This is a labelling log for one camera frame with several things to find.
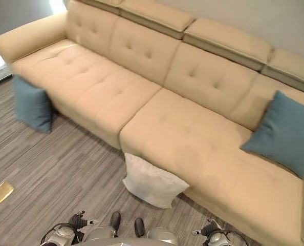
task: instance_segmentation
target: blue throw pillow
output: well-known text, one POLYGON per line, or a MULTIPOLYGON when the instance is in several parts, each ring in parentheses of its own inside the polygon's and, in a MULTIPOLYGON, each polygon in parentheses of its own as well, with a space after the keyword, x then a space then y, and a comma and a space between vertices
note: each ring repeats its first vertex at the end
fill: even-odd
POLYGON ((241 149, 274 160, 304 179, 304 105, 277 91, 259 128, 241 149))
POLYGON ((52 105, 45 90, 36 88, 19 76, 13 78, 15 116, 43 133, 51 132, 52 105))

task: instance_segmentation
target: seat cushion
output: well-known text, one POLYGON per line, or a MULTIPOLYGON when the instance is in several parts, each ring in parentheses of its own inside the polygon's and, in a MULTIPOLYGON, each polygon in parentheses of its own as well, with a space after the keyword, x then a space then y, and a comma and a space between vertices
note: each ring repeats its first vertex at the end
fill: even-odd
POLYGON ((200 194, 198 203, 212 203, 206 208, 248 236, 265 245, 299 245, 303 182, 241 151, 250 135, 163 88, 123 128, 120 142, 124 152, 186 181, 186 194, 200 194))
POLYGON ((122 127, 160 86, 70 40, 12 64, 66 116, 120 148, 122 127))

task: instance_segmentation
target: tufted cushion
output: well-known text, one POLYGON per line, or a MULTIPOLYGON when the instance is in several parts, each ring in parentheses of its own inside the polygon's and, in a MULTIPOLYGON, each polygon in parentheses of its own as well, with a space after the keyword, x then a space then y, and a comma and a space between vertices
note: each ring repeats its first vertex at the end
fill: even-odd
POLYGON ((197 19, 185 33, 185 42, 257 71, 271 52, 266 41, 211 19, 197 19))
POLYGON ((250 135, 163 88, 123 128, 120 142, 124 152, 186 181, 185 194, 212 204, 211 212, 260 243, 300 245, 303 181, 239 150, 250 135))
POLYGON ((66 116, 120 148, 122 127, 160 89, 155 83, 68 39, 12 64, 46 90, 66 116))
POLYGON ((108 55, 112 33, 119 16, 92 6, 70 1, 67 37, 101 55, 108 55))
POLYGON ((121 18, 115 27, 110 56, 116 63, 162 85, 179 42, 121 18))
POLYGON ((188 44, 180 44, 165 87, 227 117, 257 73, 188 44))
POLYGON ((304 104, 303 92, 272 78, 258 74, 251 89, 231 111, 228 118, 254 131, 258 127, 268 103, 272 100, 277 90, 282 91, 295 101, 304 104))

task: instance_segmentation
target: striped carpet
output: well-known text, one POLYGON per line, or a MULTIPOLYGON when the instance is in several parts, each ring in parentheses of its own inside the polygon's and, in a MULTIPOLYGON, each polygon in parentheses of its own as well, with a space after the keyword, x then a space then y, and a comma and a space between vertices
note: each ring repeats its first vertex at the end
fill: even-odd
POLYGON ((0 183, 7 180, 15 190, 0 204, 0 246, 39 245, 52 225, 67 222, 79 210, 100 219, 100 225, 108 224, 113 211, 121 211, 123 237, 135 236, 134 220, 142 217, 147 230, 166 227, 177 234, 180 245, 202 245, 204 238, 191 231, 214 215, 183 194, 168 210, 140 201, 122 184, 126 166, 120 151, 63 116, 55 117, 51 134, 36 132, 15 120, 13 107, 7 81, 0 85, 0 183))

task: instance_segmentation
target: wall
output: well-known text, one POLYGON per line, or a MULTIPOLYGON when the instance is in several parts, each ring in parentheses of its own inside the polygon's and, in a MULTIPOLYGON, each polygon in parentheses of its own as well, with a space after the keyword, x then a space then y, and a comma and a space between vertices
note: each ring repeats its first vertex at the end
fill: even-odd
POLYGON ((157 0, 304 56, 304 0, 157 0))
POLYGON ((0 0, 0 34, 51 14, 49 0, 0 0))

